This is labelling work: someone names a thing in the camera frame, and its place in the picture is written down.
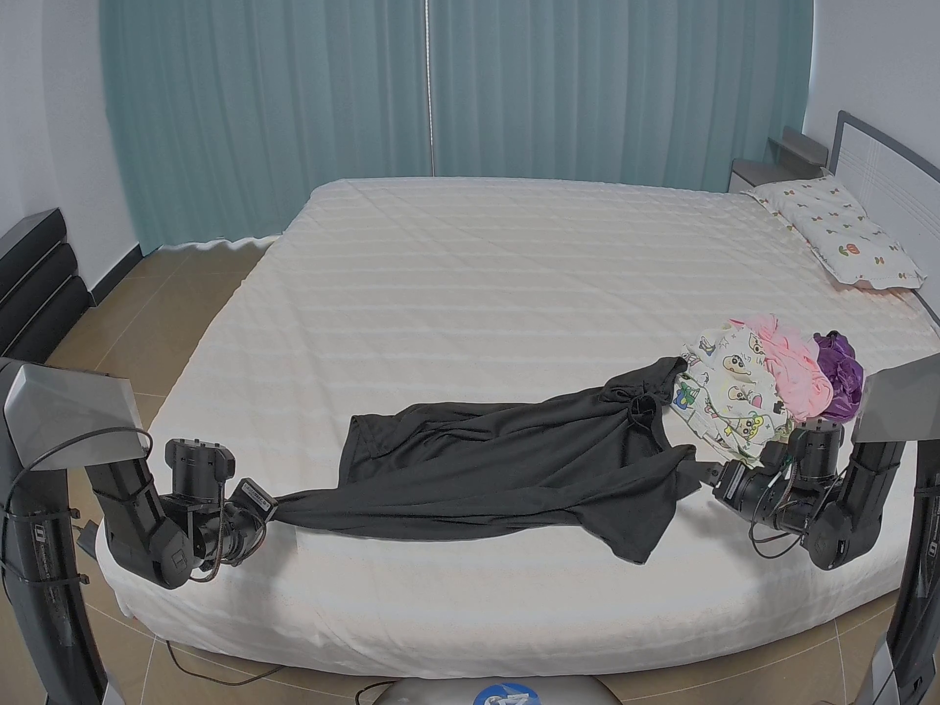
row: fitted sheet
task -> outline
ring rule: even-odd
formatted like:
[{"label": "fitted sheet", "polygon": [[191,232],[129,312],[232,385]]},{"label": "fitted sheet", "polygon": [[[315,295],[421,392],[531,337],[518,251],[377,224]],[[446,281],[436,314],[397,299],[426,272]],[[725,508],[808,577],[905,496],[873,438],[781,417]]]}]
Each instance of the fitted sheet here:
[{"label": "fitted sheet", "polygon": [[[753,199],[588,182],[340,181],[312,194],[222,309],[151,426],[228,446],[272,494],[336,484],[350,416],[420,401],[537,401],[675,355],[701,328],[774,312],[839,329],[871,372],[940,352],[902,291],[834,285]],[[671,411],[673,444],[719,454]],[[848,456],[844,446],[841,457]],[[162,457],[151,460],[161,493]],[[825,572],[759,558],[701,490],[644,566],[580,527],[485,540],[360,539],[272,523],[208,584],[101,570],[159,636],[339,673],[427,678],[683,664],[792,635],[899,585],[914,457],[881,538]]]}]

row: purple clothing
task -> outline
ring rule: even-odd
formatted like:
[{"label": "purple clothing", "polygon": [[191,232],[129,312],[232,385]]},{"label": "purple clothing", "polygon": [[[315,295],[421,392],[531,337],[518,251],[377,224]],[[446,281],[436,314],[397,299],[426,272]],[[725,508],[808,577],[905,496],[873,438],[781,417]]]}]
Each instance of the purple clothing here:
[{"label": "purple clothing", "polygon": [[832,402],[822,415],[844,423],[855,417],[861,405],[865,370],[855,360],[855,350],[849,340],[839,332],[826,336],[815,334],[813,339],[820,347],[820,370],[832,382]]}]

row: pillow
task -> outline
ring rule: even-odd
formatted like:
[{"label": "pillow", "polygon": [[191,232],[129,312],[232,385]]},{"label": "pillow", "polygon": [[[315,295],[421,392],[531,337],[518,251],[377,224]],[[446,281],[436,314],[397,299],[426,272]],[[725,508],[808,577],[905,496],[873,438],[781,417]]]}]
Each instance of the pillow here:
[{"label": "pillow", "polygon": [[926,275],[834,175],[770,182],[746,194],[802,235],[842,284],[874,289],[917,289],[923,284]]}]

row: white bed sheet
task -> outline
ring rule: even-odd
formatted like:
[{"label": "white bed sheet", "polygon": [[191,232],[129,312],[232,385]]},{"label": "white bed sheet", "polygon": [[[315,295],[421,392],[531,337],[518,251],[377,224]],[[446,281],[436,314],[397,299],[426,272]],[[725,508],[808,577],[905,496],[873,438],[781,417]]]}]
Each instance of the white bed sheet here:
[{"label": "white bed sheet", "polygon": [[[349,418],[418,401],[542,400],[678,354],[699,329],[772,311],[839,329],[868,371],[940,352],[908,293],[835,286],[752,199],[581,182],[412,179],[319,188],[212,322],[151,430],[226,444],[272,494],[333,487]],[[699,443],[672,413],[675,443]],[[848,447],[842,451],[843,461]],[[715,452],[702,446],[699,460]],[[121,570],[159,636],[340,673],[427,678],[683,664],[791,635],[899,584],[913,457],[881,538],[831,572],[769,562],[702,490],[645,566],[578,527],[405,542],[273,523],[207,585]],[[170,473],[151,461],[161,493]]]}]

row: nightstand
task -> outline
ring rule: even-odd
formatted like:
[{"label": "nightstand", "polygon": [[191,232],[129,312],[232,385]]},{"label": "nightstand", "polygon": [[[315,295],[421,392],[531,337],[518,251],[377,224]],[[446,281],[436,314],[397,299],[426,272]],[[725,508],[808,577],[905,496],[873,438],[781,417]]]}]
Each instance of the nightstand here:
[{"label": "nightstand", "polygon": [[768,138],[775,162],[736,159],[731,163],[728,192],[738,194],[765,182],[808,181],[823,174],[829,149],[790,126],[781,138]]}]

